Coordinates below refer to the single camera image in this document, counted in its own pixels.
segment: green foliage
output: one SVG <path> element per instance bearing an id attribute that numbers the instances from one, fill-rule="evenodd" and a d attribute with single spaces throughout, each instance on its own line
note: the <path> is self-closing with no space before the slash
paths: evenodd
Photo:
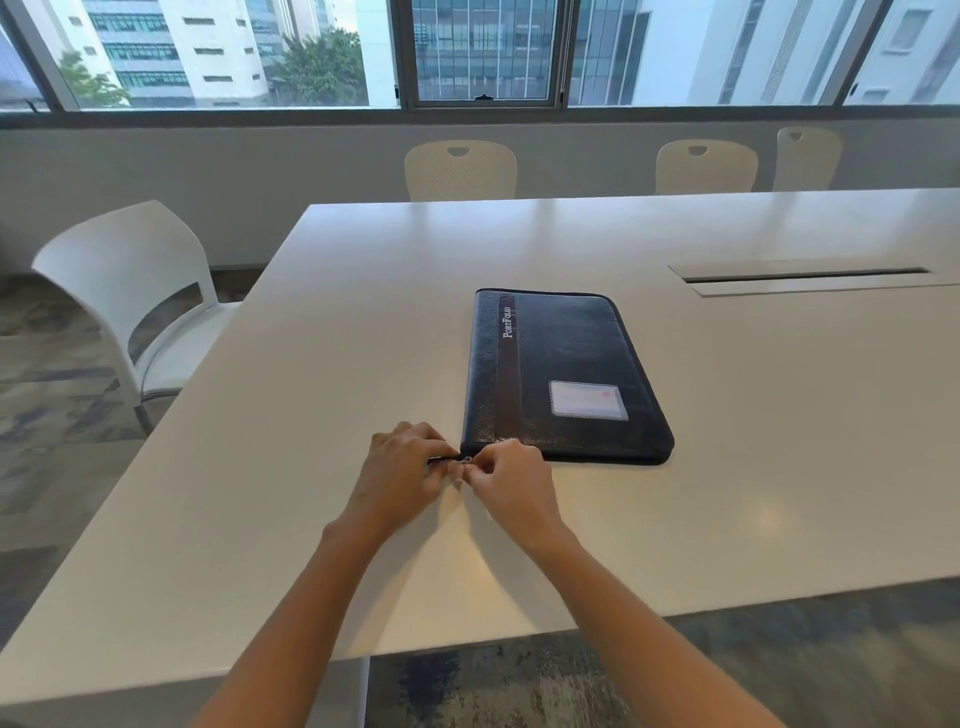
<path id="1" fill-rule="evenodd" d="M 360 36 L 342 28 L 319 38 L 285 37 L 287 50 L 274 66 L 278 100 L 290 106 L 366 106 Z"/>
<path id="2" fill-rule="evenodd" d="M 91 76 L 79 51 L 63 51 L 60 73 L 82 107 L 116 107 L 130 101 L 130 94 L 106 73 Z"/>

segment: patterned carpet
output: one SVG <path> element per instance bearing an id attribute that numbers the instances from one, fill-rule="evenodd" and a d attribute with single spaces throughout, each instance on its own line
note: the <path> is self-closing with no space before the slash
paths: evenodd
<path id="1" fill-rule="evenodd" d="M 256 272 L 215 278 L 238 301 Z M 95 324 L 59 291 L 12 281 L 0 296 L 0 646 L 142 442 Z M 960 578 L 672 622 L 793 728 L 960 728 Z M 367 725 L 636 723 L 565 632 L 375 658 Z"/>

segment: forearm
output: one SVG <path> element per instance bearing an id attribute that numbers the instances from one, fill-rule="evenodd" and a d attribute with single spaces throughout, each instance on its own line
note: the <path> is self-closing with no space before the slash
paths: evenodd
<path id="1" fill-rule="evenodd" d="M 340 625 L 381 539 L 330 524 L 306 568 L 204 706 L 194 728 L 300 728 Z"/>
<path id="2" fill-rule="evenodd" d="M 597 650 L 619 694 L 651 728 L 780 722 L 663 621 L 565 531 L 531 557 Z"/>

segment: person's right hand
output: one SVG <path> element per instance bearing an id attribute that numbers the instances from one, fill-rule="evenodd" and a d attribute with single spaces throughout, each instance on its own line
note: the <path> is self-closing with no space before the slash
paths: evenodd
<path id="1" fill-rule="evenodd" d="M 464 466 L 463 479 L 524 551 L 566 532 L 550 466 L 537 448 L 518 440 L 487 445 Z"/>

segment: hand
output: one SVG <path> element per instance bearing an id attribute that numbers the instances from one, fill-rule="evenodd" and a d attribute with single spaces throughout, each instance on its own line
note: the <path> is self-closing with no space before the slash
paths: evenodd
<path id="1" fill-rule="evenodd" d="M 487 445 L 463 467 L 462 478 L 527 553 L 567 532 L 550 466 L 537 448 L 518 440 Z"/>
<path id="2" fill-rule="evenodd" d="M 341 520 L 386 541 L 437 498 L 448 472 L 459 471 L 452 460 L 428 468 L 427 459 L 457 454 L 427 423 L 402 422 L 389 435 L 377 432 Z"/>

